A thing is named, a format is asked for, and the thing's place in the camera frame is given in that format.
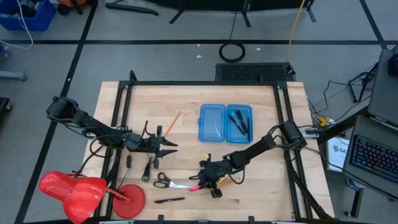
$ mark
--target red object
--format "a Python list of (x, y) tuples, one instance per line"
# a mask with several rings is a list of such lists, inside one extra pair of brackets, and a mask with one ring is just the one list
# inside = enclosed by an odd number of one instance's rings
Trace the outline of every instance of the red object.
[(202, 184), (202, 185), (197, 185), (196, 187), (191, 187), (191, 188), (189, 189), (189, 191), (197, 191), (197, 190), (202, 189), (204, 186), (205, 186), (204, 184)]
[(113, 209), (121, 218), (132, 218), (138, 215), (145, 205), (144, 191), (134, 184), (124, 185), (119, 189), (130, 201), (113, 198)]
[(63, 210), (73, 223), (84, 222), (104, 196), (106, 181), (96, 177), (72, 178), (59, 171), (47, 173), (39, 189), (63, 203)]
[(51, 171), (44, 175), (39, 189), (63, 203), (67, 217), (76, 224), (84, 222), (100, 204), (105, 191), (114, 194), (114, 211), (122, 218), (136, 216), (145, 204), (144, 191), (136, 185), (125, 185), (119, 191), (106, 187), (106, 181), (97, 177), (85, 177)]

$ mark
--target scissors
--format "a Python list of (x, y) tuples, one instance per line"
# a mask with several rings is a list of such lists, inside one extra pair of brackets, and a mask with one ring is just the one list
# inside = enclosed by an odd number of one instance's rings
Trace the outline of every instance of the scissors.
[(170, 180), (163, 172), (160, 172), (157, 175), (157, 179), (154, 182), (154, 186), (158, 187), (158, 188), (178, 188), (178, 189), (190, 189), (192, 187), (195, 186), (191, 186), (191, 185), (183, 185), (183, 184), (175, 184), (174, 182), (172, 182), (172, 180)]

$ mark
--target blue plastic container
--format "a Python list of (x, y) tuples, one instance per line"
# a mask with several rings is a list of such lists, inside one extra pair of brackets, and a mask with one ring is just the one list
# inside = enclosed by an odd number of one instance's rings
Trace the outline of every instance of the blue plastic container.
[(204, 142), (224, 141), (225, 106), (204, 104), (200, 107), (199, 140)]
[[(24, 17), (26, 27), (29, 31), (46, 31), (55, 15), (55, 7), (49, 0), (43, 0), (35, 17)], [(19, 22), (18, 17), (0, 17), (0, 24), (7, 30), (25, 30)]]
[[(239, 124), (238, 116), (235, 113), (235, 110), (240, 110), (242, 113), (243, 121), (246, 125), (248, 125), (248, 118), (250, 121), (250, 140), (248, 140), (248, 135), (243, 135), (240, 130), (236, 127), (236, 125), (230, 120), (229, 114), (234, 118), (234, 120)], [(253, 115), (252, 109), (249, 105), (228, 105), (226, 107), (226, 140), (230, 143), (239, 143), (239, 144), (249, 144), (253, 141)]]
[[(229, 114), (240, 125), (235, 110), (240, 110), (244, 123), (250, 122), (250, 139), (247, 134), (242, 134), (230, 120)], [(222, 142), (226, 139), (230, 143), (249, 144), (253, 141), (252, 108), (249, 105), (204, 104), (200, 107), (199, 140), (203, 142)]]

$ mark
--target white paper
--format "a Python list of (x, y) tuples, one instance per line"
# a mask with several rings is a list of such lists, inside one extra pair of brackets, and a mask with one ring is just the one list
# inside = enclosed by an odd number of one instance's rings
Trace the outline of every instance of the white paper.
[[(338, 137), (334, 137), (328, 141), (327, 147), (327, 158), (330, 163), (336, 165), (338, 167), (344, 166), (344, 161), (347, 156), (349, 140), (342, 139)], [(330, 164), (327, 165), (328, 170), (341, 172), (342, 170), (331, 166)]]

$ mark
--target gray floor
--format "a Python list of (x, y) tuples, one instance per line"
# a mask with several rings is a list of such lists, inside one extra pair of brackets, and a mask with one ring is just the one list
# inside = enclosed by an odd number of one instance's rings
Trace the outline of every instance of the gray floor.
[[(394, 0), (366, 1), (385, 40), (398, 40)], [(106, 9), (100, 2), (88, 33), (88, 40), (178, 40), (227, 39), (231, 32), (232, 12), (184, 12), (174, 25), (169, 24), (176, 10), (152, 3), (128, 1), (127, 4), (145, 6), (159, 11), (160, 16)], [(90, 8), (79, 16), (56, 15), (47, 32), (33, 32), (35, 40), (79, 40)], [(252, 28), (247, 28), (238, 14), (233, 39), (289, 39), (297, 10), (251, 12)], [(316, 0), (312, 23), (303, 12), (295, 31), (296, 40), (377, 40), (358, 0)], [(0, 27), (0, 38), (26, 40), (24, 32), (9, 32)], [(287, 45), (245, 45), (242, 62), (284, 62)], [(139, 80), (214, 80), (215, 65), (223, 61), (218, 56), (219, 45), (84, 45), (68, 96), (76, 99), (89, 113), (95, 110), (101, 82), (125, 80), (134, 70)], [(59, 95), (77, 45), (37, 44), (31, 50), (10, 48), (9, 56), (0, 59), (0, 70), (25, 72), (26, 82), (0, 80), (0, 96), (11, 98), (14, 109), (1, 121), (0, 170), (2, 184), (0, 201), (2, 223), (12, 223), (47, 134), (49, 121), (45, 117), (53, 95)], [(308, 98), (313, 103), (323, 99), (328, 80), (347, 82), (377, 62), (379, 45), (294, 45), (291, 63), (297, 81), (304, 82)], [(233, 57), (236, 49), (226, 49)], [(342, 90), (332, 85), (327, 95)], [(353, 106), (348, 91), (329, 101), (330, 109), (323, 112), (332, 118), (340, 117)], [(354, 108), (349, 114), (360, 109)], [(81, 164), (86, 139), (64, 127), (57, 127), (42, 175), (50, 170), (70, 171)], [(336, 217), (351, 206), (354, 192), (345, 184), (343, 175), (325, 171)], [(398, 203), (372, 190), (365, 193), (360, 218), (356, 221), (397, 223)], [(26, 222), (65, 218), (61, 205), (34, 193)]]

